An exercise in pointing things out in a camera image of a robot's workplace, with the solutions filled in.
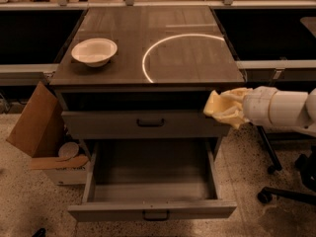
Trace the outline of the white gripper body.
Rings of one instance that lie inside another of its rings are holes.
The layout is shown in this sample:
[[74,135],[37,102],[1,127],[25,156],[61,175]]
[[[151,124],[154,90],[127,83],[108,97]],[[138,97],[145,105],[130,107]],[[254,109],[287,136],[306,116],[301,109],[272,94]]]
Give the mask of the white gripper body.
[[243,113],[254,125],[271,125],[270,103],[277,92],[275,87],[261,86],[253,89],[243,99]]

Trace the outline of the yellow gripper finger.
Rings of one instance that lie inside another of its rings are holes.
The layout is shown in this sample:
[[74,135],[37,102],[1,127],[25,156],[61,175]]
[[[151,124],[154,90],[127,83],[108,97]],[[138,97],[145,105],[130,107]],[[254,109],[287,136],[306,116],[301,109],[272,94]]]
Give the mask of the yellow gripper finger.
[[232,90],[228,90],[225,92],[222,92],[220,96],[224,99],[230,100],[230,101],[235,101],[238,103],[242,103],[243,99],[250,94],[253,91],[252,88],[236,88]]
[[214,113],[212,117],[218,122],[231,125],[235,129],[238,129],[242,124],[249,122],[244,116],[244,113],[237,109],[229,109],[225,112]]

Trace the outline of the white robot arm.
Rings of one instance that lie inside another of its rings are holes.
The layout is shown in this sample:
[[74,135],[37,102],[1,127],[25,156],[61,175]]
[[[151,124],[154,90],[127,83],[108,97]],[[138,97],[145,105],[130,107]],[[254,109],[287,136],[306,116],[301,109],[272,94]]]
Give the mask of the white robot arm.
[[220,94],[213,90],[203,113],[235,129],[250,122],[256,126],[289,127],[315,136],[315,98],[315,91],[282,91],[266,86],[236,88]]

